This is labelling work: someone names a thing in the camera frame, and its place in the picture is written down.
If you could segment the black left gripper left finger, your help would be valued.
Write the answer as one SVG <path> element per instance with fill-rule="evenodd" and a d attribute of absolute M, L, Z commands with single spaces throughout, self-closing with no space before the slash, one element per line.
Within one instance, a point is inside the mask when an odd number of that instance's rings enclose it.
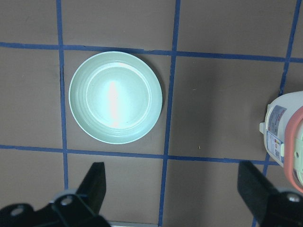
<path fill-rule="evenodd" d="M 99 215 L 106 195 L 105 164 L 95 162 L 76 192 L 59 196 L 40 210 L 15 203 L 0 210 L 2 227 L 109 227 Z"/>

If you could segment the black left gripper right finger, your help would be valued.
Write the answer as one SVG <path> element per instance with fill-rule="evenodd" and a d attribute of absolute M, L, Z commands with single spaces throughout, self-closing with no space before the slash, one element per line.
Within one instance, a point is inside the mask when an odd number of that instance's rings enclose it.
<path fill-rule="evenodd" d="M 303 196 L 278 190 L 250 161 L 239 163 L 237 190 L 261 227 L 303 225 Z"/>

